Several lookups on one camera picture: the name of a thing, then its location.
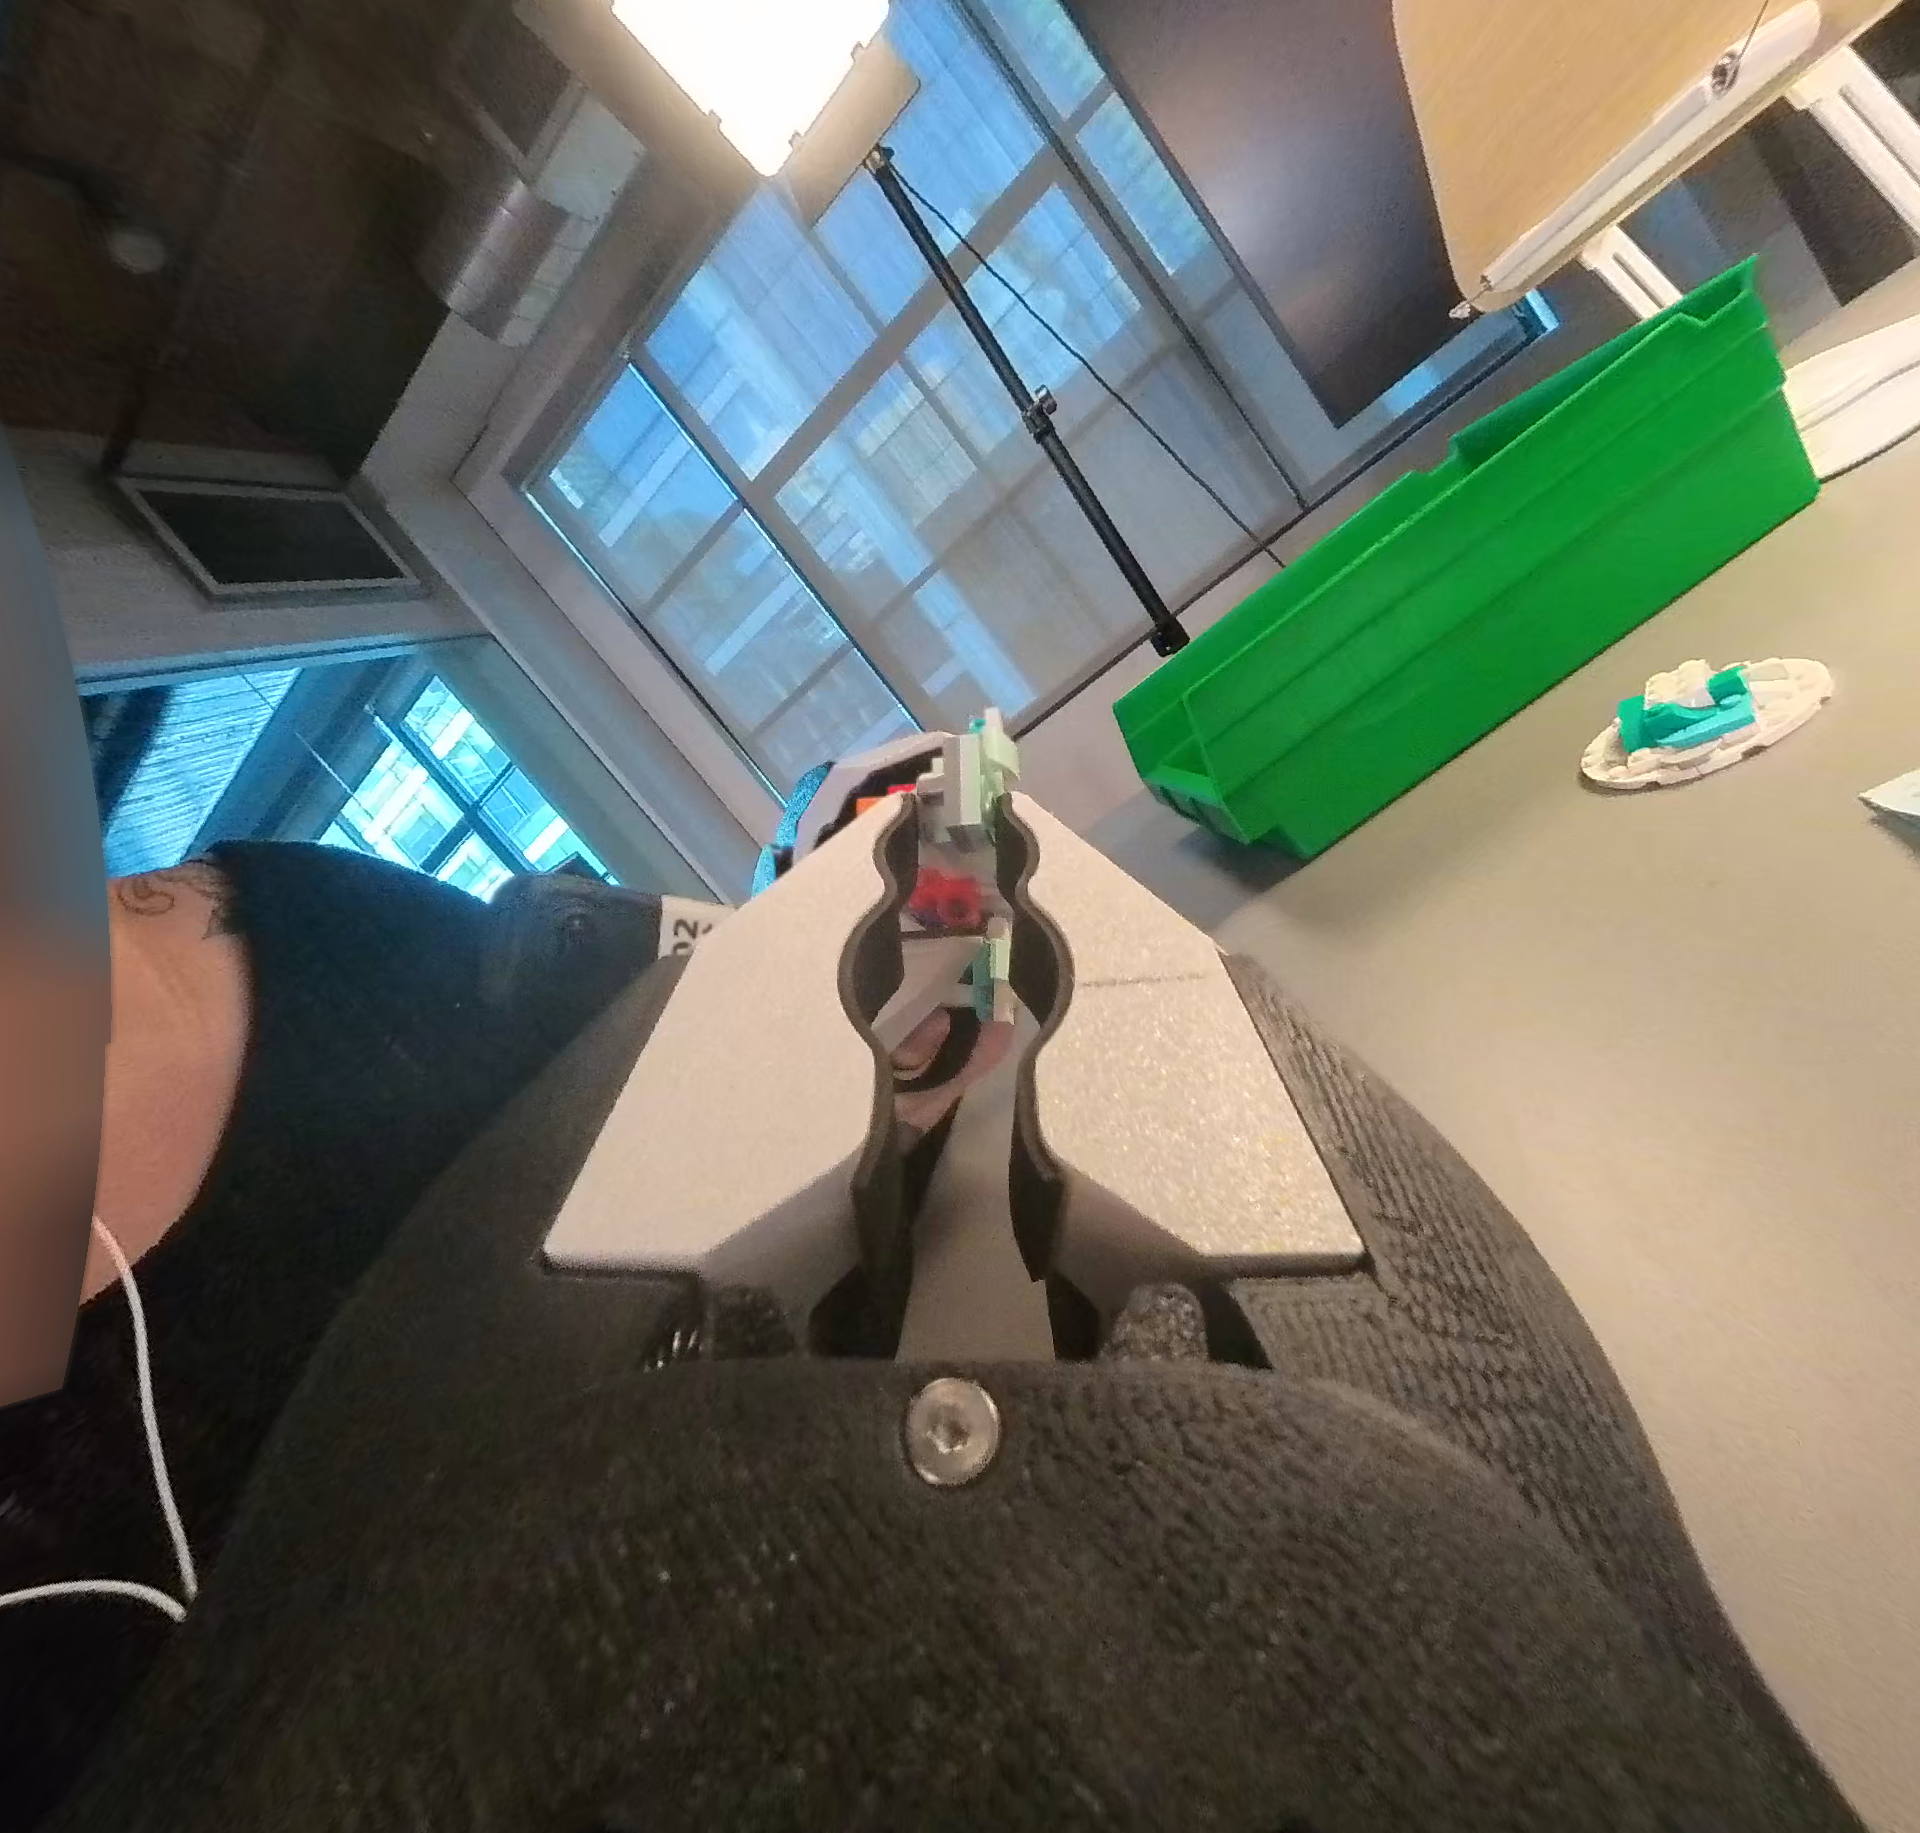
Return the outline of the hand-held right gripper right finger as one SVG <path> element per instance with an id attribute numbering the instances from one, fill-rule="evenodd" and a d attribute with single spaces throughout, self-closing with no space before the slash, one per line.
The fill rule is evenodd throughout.
<path id="1" fill-rule="evenodd" d="M 1348 1272 L 1356 1222 L 1221 946 L 1031 794 L 998 810 L 1011 1219 L 1070 1286 Z"/>

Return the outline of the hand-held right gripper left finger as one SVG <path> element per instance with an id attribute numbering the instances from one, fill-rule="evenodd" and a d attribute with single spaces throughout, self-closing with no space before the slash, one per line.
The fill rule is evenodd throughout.
<path id="1" fill-rule="evenodd" d="M 903 796 L 714 926 L 542 1243 L 552 1269 L 680 1275 L 815 1309 L 851 1269 L 882 1309 L 910 1283 L 892 1058 L 875 1022 L 909 975 L 916 871 Z"/>

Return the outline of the teal white red lego assembly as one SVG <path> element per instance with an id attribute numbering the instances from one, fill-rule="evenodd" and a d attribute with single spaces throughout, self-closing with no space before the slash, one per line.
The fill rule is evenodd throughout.
<path id="1" fill-rule="evenodd" d="M 881 796 L 910 803 L 916 827 L 916 871 L 898 907 L 903 946 L 964 956 L 953 983 L 980 1026 L 1013 1025 L 1021 1011 L 1015 908 L 998 864 L 1001 809 L 1019 779 L 1019 748 L 987 711 L 876 783 Z"/>

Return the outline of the lego build on white plate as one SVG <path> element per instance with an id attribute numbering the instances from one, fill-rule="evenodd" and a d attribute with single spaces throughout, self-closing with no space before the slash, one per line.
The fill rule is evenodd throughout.
<path id="1" fill-rule="evenodd" d="M 1688 660 L 1653 674 L 1616 705 L 1578 771 L 1607 792 L 1693 784 L 1761 756 L 1802 731 L 1834 696 L 1834 674 L 1769 656 L 1715 669 Z"/>

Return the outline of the person's left hand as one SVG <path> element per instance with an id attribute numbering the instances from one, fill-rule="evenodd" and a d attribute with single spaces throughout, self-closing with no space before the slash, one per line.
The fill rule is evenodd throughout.
<path id="1" fill-rule="evenodd" d="M 894 1118 L 914 1130 L 938 1124 L 964 1097 L 983 1025 L 972 1009 L 943 1006 L 891 1054 Z"/>

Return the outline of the small grid window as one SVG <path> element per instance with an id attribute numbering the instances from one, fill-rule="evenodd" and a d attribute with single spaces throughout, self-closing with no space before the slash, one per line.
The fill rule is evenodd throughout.
<path id="1" fill-rule="evenodd" d="M 179 670 L 81 702 L 110 874 L 295 843 L 480 900 L 558 871 L 619 883 L 475 692 L 420 653 Z"/>

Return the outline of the person's upper body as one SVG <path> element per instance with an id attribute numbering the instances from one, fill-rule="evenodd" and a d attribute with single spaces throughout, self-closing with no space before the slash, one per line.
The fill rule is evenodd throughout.
<path id="1" fill-rule="evenodd" d="M 336 849 L 218 844 L 109 886 L 89 1281 L 144 1290 L 190 1538 L 375 1513 L 375 1436 L 291 1464 L 317 1349 L 420 1198 L 619 987 L 492 994 L 492 900 Z"/>

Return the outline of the black stand pole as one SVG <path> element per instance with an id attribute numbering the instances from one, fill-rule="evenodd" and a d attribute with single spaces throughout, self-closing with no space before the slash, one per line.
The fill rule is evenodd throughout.
<path id="1" fill-rule="evenodd" d="M 1100 501 L 1090 477 L 1070 452 L 1065 435 L 1059 428 L 1059 402 L 1047 388 L 1031 386 L 1013 354 L 998 338 L 984 311 L 979 309 L 969 285 L 963 281 L 948 253 L 941 246 L 934 229 L 921 208 L 921 198 L 900 177 L 894 151 L 876 143 L 865 157 L 862 167 L 876 184 L 876 191 L 891 212 L 898 218 L 903 232 L 924 260 L 926 271 L 936 283 L 941 295 L 955 311 L 963 329 L 972 336 L 975 347 L 984 356 L 988 371 L 1013 401 L 1023 428 L 1044 460 L 1068 491 L 1070 501 L 1093 529 L 1097 540 L 1109 555 L 1126 589 L 1138 600 L 1148 621 L 1148 642 L 1160 659 L 1171 659 L 1188 647 L 1188 630 L 1171 608 L 1160 589 L 1148 575 L 1141 556 L 1121 531 L 1119 522 Z"/>

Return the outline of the ceiling vent grille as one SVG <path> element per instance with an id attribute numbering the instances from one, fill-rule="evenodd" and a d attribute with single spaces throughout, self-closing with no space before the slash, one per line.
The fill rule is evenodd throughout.
<path id="1" fill-rule="evenodd" d="M 420 597 L 416 567 L 347 492 L 311 484 L 110 477 L 181 571 L 222 603 Z"/>

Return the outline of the green plastic bin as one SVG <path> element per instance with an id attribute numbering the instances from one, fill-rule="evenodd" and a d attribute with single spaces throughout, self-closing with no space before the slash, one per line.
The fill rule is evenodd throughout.
<path id="1" fill-rule="evenodd" d="M 1463 428 L 1123 694 L 1143 787 L 1311 861 L 1811 506 L 1756 277 Z"/>

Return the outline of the large dark screen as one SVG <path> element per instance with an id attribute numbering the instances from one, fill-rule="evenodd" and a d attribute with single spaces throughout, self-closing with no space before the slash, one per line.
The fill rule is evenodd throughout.
<path id="1" fill-rule="evenodd" d="M 1334 422 L 1457 340 L 1539 334 L 1452 314 L 1393 0 L 1061 3 Z"/>

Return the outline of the rectangular ceiling light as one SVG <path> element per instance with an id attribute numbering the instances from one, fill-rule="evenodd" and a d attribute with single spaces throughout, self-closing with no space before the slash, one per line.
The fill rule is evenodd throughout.
<path id="1" fill-rule="evenodd" d="M 603 0 L 771 181 L 876 41 L 892 0 Z"/>

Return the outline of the white sheet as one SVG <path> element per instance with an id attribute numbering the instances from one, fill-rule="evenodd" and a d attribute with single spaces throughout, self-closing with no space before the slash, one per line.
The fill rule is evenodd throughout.
<path id="1" fill-rule="evenodd" d="M 1786 369 L 1788 408 L 1821 482 L 1916 435 L 1918 329 L 1910 314 Z"/>

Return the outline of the silver air duct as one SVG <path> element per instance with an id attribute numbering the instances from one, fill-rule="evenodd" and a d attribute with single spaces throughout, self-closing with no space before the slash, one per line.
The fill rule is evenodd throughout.
<path id="1" fill-rule="evenodd" d="M 645 151 L 572 79 L 530 125 L 512 126 L 487 106 L 471 117 L 475 133 L 451 158 L 418 272 L 473 332 L 521 351 L 558 309 Z"/>

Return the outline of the wooden table with white frame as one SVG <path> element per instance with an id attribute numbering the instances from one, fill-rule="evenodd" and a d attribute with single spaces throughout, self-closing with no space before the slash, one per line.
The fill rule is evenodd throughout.
<path id="1" fill-rule="evenodd" d="M 1786 99 L 1865 81 L 1903 0 L 1393 0 L 1461 301 L 1545 285 Z"/>

